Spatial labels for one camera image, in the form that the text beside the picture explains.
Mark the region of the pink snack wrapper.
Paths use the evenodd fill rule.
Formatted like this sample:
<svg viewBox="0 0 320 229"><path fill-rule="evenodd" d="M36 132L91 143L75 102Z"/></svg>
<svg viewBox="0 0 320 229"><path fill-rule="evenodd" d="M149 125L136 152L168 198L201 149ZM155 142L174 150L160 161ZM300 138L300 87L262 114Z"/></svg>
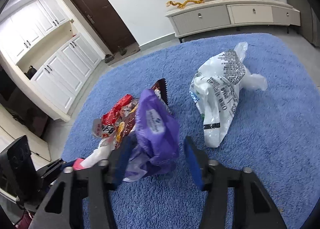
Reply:
<svg viewBox="0 0 320 229"><path fill-rule="evenodd" d="M98 147L85 159L77 158L73 164L74 170L82 170L93 167L99 161L108 159L110 153L115 149L114 142L100 141Z"/></svg>

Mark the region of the purple plastic wrapper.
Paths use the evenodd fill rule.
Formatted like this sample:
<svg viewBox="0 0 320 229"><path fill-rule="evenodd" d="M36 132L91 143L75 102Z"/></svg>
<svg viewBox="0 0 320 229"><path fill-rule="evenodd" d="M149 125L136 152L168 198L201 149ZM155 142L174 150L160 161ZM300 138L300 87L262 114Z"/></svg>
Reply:
<svg viewBox="0 0 320 229"><path fill-rule="evenodd" d="M176 168L180 126L158 95L152 89L145 89L140 95L131 136L137 144L129 158L124 182L163 175Z"/></svg>

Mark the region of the brown chocolate wrapper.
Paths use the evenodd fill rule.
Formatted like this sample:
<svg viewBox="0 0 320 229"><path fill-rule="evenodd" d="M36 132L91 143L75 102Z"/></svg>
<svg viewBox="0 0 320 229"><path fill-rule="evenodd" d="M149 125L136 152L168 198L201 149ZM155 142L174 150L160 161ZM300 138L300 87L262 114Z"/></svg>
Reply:
<svg viewBox="0 0 320 229"><path fill-rule="evenodd" d="M167 122L172 118L166 79L158 79L135 99L137 105L115 130L115 147L119 148L124 138L135 132L137 144L146 152L154 151L167 133Z"/></svg>

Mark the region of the white printed plastic bag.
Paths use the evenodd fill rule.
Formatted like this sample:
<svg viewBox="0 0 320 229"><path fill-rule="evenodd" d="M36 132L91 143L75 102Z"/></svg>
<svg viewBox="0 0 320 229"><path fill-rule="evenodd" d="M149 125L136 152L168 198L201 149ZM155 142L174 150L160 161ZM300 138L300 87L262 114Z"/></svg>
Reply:
<svg viewBox="0 0 320 229"><path fill-rule="evenodd" d="M217 148L227 135L241 89L267 90L267 79L244 65L247 42L212 56L196 71L189 93L203 120L204 142Z"/></svg>

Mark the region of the red snack bag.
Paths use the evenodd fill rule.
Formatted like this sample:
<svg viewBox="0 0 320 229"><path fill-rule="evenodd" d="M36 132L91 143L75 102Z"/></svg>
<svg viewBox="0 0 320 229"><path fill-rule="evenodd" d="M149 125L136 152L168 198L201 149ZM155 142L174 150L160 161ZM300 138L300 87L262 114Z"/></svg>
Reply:
<svg viewBox="0 0 320 229"><path fill-rule="evenodd" d="M123 96L101 118L95 119L92 125L92 134L97 138L110 137L120 123L130 114L137 105L137 100L131 95Z"/></svg>

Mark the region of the blue fluffy blanket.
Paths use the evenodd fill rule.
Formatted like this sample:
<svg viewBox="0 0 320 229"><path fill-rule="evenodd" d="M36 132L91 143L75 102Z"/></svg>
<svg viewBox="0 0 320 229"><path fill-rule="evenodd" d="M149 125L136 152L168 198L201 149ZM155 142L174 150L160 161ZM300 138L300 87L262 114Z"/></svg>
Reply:
<svg viewBox="0 0 320 229"><path fill-rule="evenodd" d="M62 158L91 156L100 138L125 142L112 111L136 98L135 141L111 193L118 228L300 228L319 199L319 92L281 39L205 38L158 50L103 75L68 135ZM241 216L226 211L241 190Z"/></svg>

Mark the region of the pair of shoes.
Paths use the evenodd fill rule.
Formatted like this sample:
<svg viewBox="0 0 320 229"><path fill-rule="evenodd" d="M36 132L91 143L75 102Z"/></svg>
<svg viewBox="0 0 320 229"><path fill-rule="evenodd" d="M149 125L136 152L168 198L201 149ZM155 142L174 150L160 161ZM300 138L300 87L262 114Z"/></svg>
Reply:
<svg viewBox="0 0 320 229"><path fill-rule="evenodd" d="M115 54L107 54L104 58L104 63L111 65L121 60L123 56L127 53L127 48L118 47L118 51Z"/></svg>

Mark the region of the grey double door refrigerator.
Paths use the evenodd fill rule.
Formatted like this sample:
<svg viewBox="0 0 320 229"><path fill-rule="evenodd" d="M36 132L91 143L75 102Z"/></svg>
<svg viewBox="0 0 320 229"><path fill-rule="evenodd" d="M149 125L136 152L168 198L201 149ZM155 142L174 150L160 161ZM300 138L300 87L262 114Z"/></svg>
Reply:
<svg viewBox="0 0 320 229"><path fill-rule="evenodd" d="M299 33L314 47L319 47L319 19L308 0L287 0L300 11Z"/></svg>

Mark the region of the white low tv cabinet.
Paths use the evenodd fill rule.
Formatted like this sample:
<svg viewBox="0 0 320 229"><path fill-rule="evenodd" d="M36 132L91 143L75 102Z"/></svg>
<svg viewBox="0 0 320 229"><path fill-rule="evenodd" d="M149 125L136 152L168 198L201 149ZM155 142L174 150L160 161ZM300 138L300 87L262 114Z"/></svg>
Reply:
<svg viewBox="0 0 320 229"><path fill-rule="evenodd" d="M300 11L276 0L214 0L175 9L166 14L180 41L207 31L247 25L294 25Z"/></svg>

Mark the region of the dark brown entrance door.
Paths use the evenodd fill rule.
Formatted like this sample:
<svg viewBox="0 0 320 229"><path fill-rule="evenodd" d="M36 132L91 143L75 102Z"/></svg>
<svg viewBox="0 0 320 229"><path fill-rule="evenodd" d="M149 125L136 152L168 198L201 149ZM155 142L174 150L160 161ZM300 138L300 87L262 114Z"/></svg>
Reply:
<svg viewBox="0 0 320 229"><path fill-rule="evenodd" d="M133 37L108 0L71 0L112 53L125 55Z"/></svg>

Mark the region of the golden dragon figurine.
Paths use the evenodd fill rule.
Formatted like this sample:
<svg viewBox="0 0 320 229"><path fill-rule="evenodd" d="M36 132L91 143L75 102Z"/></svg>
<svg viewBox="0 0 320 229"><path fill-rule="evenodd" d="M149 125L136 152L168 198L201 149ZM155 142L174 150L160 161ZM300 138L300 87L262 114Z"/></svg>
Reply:
<svg viewBox="0 0 320 229"><path fill-rule="evenodd" d="M175 1L167 1L166 3L166 7L169 7L169 6L173 6L173 7L176 7L178 9L183 9L185 8L185 6L189 3L193 3L193 4L202 4L204 3L205 0L186 0L184 1L183 3L181 2L175 2Z"/></svg>

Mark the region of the white wall cabinets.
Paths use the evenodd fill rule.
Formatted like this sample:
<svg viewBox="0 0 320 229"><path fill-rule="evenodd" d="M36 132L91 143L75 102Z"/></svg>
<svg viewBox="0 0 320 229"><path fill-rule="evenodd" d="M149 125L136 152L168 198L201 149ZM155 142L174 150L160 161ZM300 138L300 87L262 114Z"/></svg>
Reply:
<svg viewBox="0 0 320 229"><path fill-rule="evenodd" d="M56 0L32 0L1 19L1 59L32 102L52 119L68 122L102 56Z"/></svg>

